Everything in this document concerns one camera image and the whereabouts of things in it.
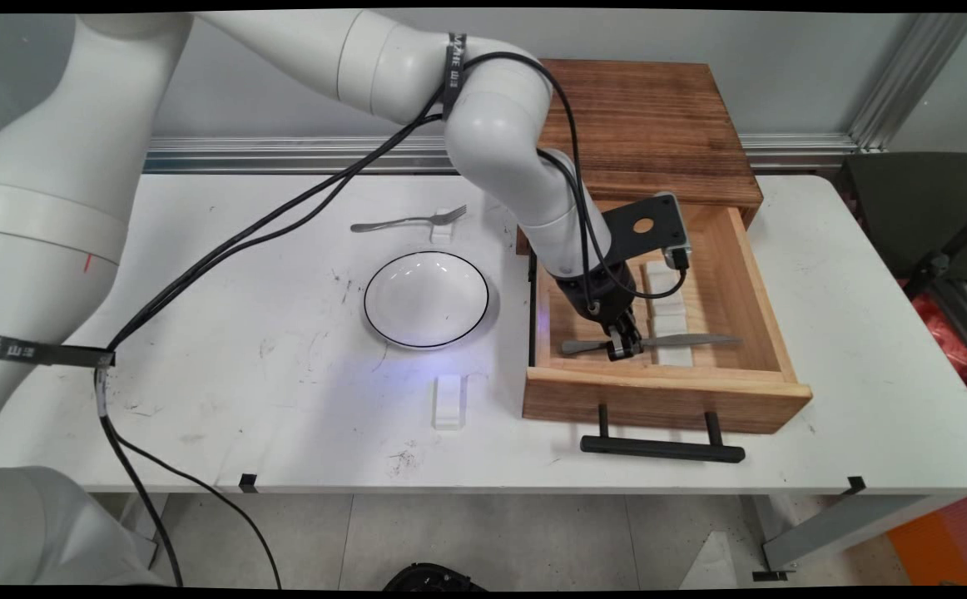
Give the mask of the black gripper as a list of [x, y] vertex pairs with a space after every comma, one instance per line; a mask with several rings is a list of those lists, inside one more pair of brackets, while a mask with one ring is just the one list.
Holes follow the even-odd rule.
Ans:
[[617, 281], [602, 266], [590, 270], [590, 299], [582, 288], [583, 277], [557, 278], [557, 285], [579, 317], [608, 327], [607, 355], [610, 361], [618, 361], [643, 351], [641, 333], [633, 314], [636, 296], [629, 292], [638, 289], [628, 265], [610, 265], [610, 273]]

